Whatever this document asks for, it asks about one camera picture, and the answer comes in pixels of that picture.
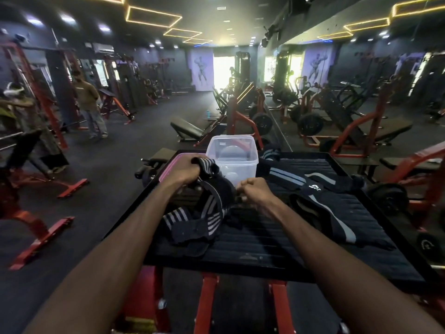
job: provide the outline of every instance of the transparent box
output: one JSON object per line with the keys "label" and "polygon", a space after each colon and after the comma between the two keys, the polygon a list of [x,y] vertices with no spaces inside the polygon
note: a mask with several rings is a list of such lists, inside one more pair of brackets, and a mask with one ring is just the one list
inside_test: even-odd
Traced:
{"label": "transparent box", "polygon": [[225,178],[236,186],[240,181],[255,177],[258,152],[251,135],[214,136],[206,156],[215,160]]}

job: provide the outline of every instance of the bolt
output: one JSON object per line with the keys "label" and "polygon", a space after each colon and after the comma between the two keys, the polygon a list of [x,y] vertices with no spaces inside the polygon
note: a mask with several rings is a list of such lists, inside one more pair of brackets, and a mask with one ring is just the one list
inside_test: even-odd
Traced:
{"label": "bolt", "polygon": [[159,302],[158,302],[158,309],[164,309],[164,308],[166,308],[166,307],[167,307],[167,300],[164,299],[164,298],[159,299]]}

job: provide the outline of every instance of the forearm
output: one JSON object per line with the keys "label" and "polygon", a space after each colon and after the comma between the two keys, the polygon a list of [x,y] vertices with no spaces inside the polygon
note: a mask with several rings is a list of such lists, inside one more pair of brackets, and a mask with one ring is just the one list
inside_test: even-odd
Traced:
{"label": "forearm", "polygon": [[352,333],[443,333],[442,327],[383,276],[274,200],[277,219]]}
{"label": "forearm", "polygon": [[160,184],[67,275],[25,334],[109,333],[177,188],[175,184]]}

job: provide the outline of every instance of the black table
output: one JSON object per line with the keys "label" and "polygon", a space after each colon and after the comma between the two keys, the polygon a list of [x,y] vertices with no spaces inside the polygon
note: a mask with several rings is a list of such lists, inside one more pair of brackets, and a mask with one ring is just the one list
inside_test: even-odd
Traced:
{"label": "black table", "polygon": [[[177,154],[183,152],[197,151],[181,150],[177,151]],[[283,153],[281,161],[301,170],[347,175],[328,153]],[[158,184],[160,174],[145,188],[114,228],[123,222],[154,189]],[[271,183],[270,188],[274,194],[286,202],[288,195],[286,190]],[[199,193],[189,190],[186,194],[173,197],[171,202],[180,206],[193,207],[198,195]],[[349,207],[338,216],[339,218],[359,228],[362,232],[393,242],[397,247],[394,251],[385,251],[372,246],[359,248],[343,245],[347,251],[379,271],[403,292],[437,293],[437,288],[441,287],[439,275],[364,192],[359,191],[354,195],[339,194],[339,196]],[[240,220],[242,227],[223,224],[220,235],[202,258],[182,257],[178,247],[172,245],[166,235],[157,231],[144,264],[265,279],[314,282],[312,274],[304,267],[298,252],[278,223],[247,207],[233,208],[231,214],[233,218]]]}

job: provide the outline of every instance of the black padded seat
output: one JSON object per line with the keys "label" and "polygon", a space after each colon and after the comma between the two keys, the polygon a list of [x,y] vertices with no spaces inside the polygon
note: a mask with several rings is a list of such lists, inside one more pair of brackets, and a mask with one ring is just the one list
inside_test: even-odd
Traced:
{"label": "black padded seat", "polygon": [[190,138],[199,140],[203,134],[204,131],[200,128],[197,128],[193,124],[188,123],[186,120],[183,120],[179,117],[173,117],[170,125],[179,133],[186,135]]}
{"label": "black padded seat", "polygon": [[[360,125],[360,129],[368,134],[372,121]],[[380,127],[377,130],[375,141],[390,141],[399,134],[408,131],[413,127],[413,122],[404,118],[386,118],[380,121]]]}
{"label": "black padded seat", "polygon": [[[385,165],[387,168],[394,170],[404,159],[405,158],[385,157],[385,158],[380,158],[380,163]],[[411,170],[409,175],[412,176],[420,173],[433,173],[439,168],[439,166],[440,166],[439,163],[422,162],[419,165],[417,165],[413,170]]]}

